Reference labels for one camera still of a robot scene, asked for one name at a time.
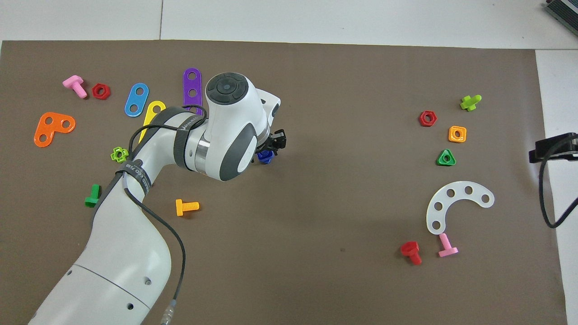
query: red hexagonal nut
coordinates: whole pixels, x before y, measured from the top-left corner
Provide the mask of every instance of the red hexagonal nut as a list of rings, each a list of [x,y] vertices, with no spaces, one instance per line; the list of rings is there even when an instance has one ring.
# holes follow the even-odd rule
[[[420,124],[423,127],[430,127],[435,124],[435,121],[438,120],[438,117],[435,116],[433,110],[425,110],[420,115]]]
[[[92,96],[102,100],[107,99],[110,96],[110,87],[103,83],[97,83],[92,88]]]

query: white curved plate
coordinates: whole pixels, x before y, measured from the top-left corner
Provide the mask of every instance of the white curved plate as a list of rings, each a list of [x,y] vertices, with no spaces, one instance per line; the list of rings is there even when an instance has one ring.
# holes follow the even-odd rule
[[[471,194],[466,193],[466,188],[471,187]],[[454,191],[454,196],[448,196],[447,192],[449,190]],[[484,202],[482,197],[487,195],[488,200]],[[456,201],[459,200],[470,200],[477,203],[482,208],[489,208],[494,205],[494,195],[489,189],[485,188],[478,183],[470,182],[467,180],[459,180],[457,182],[449,183],[441,189],[439,189],[432,197],[428,204],[427,214],[425,215],[425,221],[428,226],[428,230],[434,234],[439,235],[446,230],[446,212],[449,207]],[[440,203],[441,209],[436,209],[436,204]],[[439,222],[440,226],[438,229],[434,228],[434,222]]]

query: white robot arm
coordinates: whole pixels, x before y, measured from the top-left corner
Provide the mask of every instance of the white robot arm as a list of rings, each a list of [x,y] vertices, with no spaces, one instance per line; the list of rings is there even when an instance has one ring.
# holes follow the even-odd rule
[[[141,324],[171,272],[169,249],[141,203],[162,167],[177,164],[226,181],[242,173],[256,152],[284,147],[283,132],[270,134],[279,98],[238,73],[211,78],[205,94],[209,119],[178,107],[153,119],[103,191],[84,251],[30,325]],[[161,324],[172,318],[179,287]]]

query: toy bolt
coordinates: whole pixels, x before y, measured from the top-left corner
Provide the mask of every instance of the toy bolt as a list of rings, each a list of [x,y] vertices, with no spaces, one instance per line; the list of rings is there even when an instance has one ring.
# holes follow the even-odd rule
[[[421,264],[421,257],[417,253],[419,251],[420,247],[417,245],[417,242],[406,242],[401,246],[402,255],[408,256],[414,265]]]
[[[64,87],[74,90],[74,92],[78,95],[78,97],[85,98],[87,96],[86,91],[84,91],[84,89],[80,85],[83,82],[84,80],[82,80],[81,77],[73,75],[70,78],[64,80],[62,84],[64,85]]]
[[[180,198],[175,200],[175,204],[177,205],[177,215],[179,217],[183,216],[183,211],[196,211],[200,208],[199,202],[183,203]]]
[[[94,208],[98,202],[98,197],[101,192],[101,186],[94,184],[90,190],[90,196],[84,199],[84,205]]]
[[[471,112],[476,109],[476,104],[481,101],[481,95],[475,95],[474,97],[466,96],[462,98],[462,103],[460,107],[462,109],[467,109]]]
[[[442,241],[442,245],[444,248],[442,251],[438,253],[439,257],[456,254],[458,252],[457,248],[451,247],[450,241],[447,239],[447,235],[445,233],[441,233],[439,235],[439,239]]]

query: red bolt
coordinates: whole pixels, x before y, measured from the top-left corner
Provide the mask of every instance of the red bolt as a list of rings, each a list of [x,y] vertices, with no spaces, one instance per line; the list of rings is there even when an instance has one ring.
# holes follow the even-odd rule
[[[414,265],[421,264],[421,257],[417,253],[420,251],[420,247],[417,246],[417,242],[406,242],[401,246],[401,253],[404,256],[409,256],[409,259]]]

